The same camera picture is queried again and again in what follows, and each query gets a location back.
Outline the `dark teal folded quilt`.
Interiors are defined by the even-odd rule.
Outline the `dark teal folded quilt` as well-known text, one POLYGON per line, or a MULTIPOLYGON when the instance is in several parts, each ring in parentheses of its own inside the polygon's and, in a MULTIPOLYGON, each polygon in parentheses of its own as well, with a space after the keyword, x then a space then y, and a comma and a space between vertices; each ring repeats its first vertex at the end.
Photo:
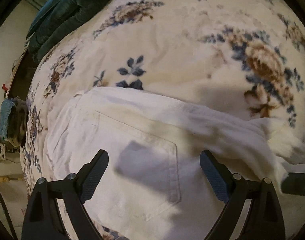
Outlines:
POLYGON ((64 37, 88 22, 110 0, 49 0, 33 20, 28 51, 39 63, 64 37))

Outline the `white pants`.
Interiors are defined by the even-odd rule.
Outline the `white pants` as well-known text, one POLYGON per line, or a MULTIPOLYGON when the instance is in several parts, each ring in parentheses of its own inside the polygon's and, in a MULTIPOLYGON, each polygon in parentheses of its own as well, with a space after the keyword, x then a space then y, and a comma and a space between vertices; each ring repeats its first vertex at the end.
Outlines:
POLYGON ((272 180, 287 236, 305 222, 305 198, 280 190, 288 172, 305 172, 305 144, 275 118, 244 121, 157 94, 95 87, 59 109, 45 145, 56 179, 78 171, 100 149, 108 152, 108 168, 86 209, 129 239, 207 235, 223 202, 202 173, 203 150, 245 178, 272 180))

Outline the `floral bed blanket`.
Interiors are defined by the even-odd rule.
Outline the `floral bed blanket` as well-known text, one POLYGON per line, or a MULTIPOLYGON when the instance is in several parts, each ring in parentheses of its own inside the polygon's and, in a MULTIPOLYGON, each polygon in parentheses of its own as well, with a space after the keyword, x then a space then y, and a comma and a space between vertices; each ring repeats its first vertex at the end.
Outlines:
POLYGON ((283 0, 110 0, 39 62, 21 153, 28 191, 40 177, 57 180, 49 123, 95 87, 275 118, 305 144, 305 27, 283 0))

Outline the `blue denim cloth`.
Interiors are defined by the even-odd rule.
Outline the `blue denim cloth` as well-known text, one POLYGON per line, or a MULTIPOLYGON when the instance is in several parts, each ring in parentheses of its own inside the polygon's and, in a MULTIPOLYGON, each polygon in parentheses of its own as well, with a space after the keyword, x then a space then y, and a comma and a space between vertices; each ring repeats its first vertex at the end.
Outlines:
POLYGON ((27 131, 28 110, 20 98, 5 99, 0 111, 0 136, 14 147, 20 147, 27 131))

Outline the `wooden side desk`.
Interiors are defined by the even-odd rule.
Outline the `wooden side desk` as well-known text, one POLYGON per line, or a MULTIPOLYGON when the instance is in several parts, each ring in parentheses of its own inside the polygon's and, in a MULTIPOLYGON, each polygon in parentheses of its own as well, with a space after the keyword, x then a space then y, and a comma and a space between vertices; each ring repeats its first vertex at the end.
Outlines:
POLYGON ((31 59, 28 46, 24 48, 24 51, 20 57, 14 61, 14 66, 11 70, 10 80, 4 85, 4 98, 15 98, 19 96, 20 98, 25 98, 25 96, 20 96, 24 90, 28 90, 27 87, 27 75, 29 68, 29 60, 31 59))

